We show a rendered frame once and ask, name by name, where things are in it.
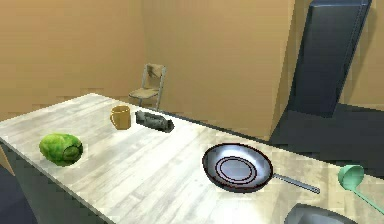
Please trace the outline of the grey metal bowl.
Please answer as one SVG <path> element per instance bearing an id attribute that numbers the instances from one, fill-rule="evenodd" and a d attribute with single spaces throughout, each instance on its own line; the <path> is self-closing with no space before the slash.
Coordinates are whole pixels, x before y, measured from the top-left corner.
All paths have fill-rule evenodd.
<path id="1" fill-rule="evenodd" d="M 358 224 L 330 210 L 297 203 L 287 214 L 284 224 Z"/>

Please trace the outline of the yellow mug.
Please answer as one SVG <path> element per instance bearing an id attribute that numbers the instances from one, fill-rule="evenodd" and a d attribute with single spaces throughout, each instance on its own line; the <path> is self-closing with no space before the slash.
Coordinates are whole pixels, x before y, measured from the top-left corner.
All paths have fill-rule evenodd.
<path id="1" fill-rule="evenodd" d="M 117 130 L 127 130 L 131 127 L 130 108 L 119 105 L 111 109 L 110 121 Z"/>

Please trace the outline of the grey metal chair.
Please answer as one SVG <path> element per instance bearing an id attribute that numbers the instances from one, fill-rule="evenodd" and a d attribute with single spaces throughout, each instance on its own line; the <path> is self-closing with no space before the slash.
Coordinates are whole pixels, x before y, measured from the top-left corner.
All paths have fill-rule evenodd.
<path id="1" fill-rule="evenodd" d="M 144 65 L 141 87 L 129 93 L 129 97 L 137 99 L 139 105 L 144 100 L 155 97 L 155 110 L 159 110 L 165 75 L 167 68 L 164 65 L 147 63 Z"/>

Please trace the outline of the pale wooden table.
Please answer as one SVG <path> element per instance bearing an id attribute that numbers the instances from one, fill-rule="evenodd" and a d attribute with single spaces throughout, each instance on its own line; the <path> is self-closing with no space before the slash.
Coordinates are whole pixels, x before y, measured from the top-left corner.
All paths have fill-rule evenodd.
<path id="1" fill-rule="evenodd" d="M 279 179 L 236 194 L 205 175 L 204 152 L 237 136 L 176 119 L 169 133 L 138 124 L 118 131 L 117 101 L 87 94 L 0 122 L 0 143 L 39 224 L 284 224 L 297 203 L 384 224 L 384 215 L 338 183 L 338 167 L 257 141 L 276 172 L 320 188 L 314 194 Z M 52 133 L 76 136 L 83 154 L 57 166 L 40 152 Z"/>

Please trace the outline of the green ladle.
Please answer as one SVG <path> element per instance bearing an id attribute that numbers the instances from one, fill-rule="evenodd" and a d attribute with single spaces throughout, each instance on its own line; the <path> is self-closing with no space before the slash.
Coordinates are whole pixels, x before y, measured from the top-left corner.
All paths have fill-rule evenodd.
<path id="1" fill-rule="evenodd" d="M 362 183 L 364 176 L 364 168 L 361 165 L 345 165 L 341 167 L 338 172 L 338 182 L 343 189 L 353 192 L 360 199 L 384 215 L 383 209 L 357 190 L 357 187 Z"/>

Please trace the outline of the green lettuce head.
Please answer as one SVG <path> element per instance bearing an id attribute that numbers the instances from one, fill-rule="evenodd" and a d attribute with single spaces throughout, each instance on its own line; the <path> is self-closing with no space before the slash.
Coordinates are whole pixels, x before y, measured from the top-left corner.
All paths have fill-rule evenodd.
<path id="1" fill-rule="evenodd" d="M 48 161 L 62 167 L 76 163 L 83 154 L 82 142 L 76 136 L 65 133 L 44 136 L 39 149 Z"/>

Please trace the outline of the black frying pan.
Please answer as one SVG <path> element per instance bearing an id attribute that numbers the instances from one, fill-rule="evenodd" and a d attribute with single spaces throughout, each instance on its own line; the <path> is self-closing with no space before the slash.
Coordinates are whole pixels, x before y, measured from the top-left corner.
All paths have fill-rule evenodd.
<path id="1" fill-rule="evenodd" d="M 233 193 L 253 193 L 272 178 L 319 194 L 318 187 L 274 172 L 271 160 L 260 150 L 241 143 L 221 143 L 210 147 L 202 157 L 208 179 L 219 188 Z"/>

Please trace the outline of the black fridge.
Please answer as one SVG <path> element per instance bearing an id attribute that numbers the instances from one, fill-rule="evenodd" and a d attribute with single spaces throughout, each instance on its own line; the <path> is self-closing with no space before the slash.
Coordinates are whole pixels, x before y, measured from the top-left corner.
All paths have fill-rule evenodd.
<path id="1" fill-rule="evenodd" d="M 372 0 L 313 0 L 308 8 L 288 108 L 331 117 Z"/>

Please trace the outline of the dark grey lumpy object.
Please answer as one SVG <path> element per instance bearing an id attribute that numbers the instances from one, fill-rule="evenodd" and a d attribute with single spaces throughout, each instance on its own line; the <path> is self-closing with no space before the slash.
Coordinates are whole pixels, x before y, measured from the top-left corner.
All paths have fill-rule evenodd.
<path id="1" fill-rule="evenodd" d="M 143 112 L 141 110 L 135 112 L 136 123 L 157 131 L 170 133 L 174 129 L 172 120 L 167 120 L 163 116 Z"/>

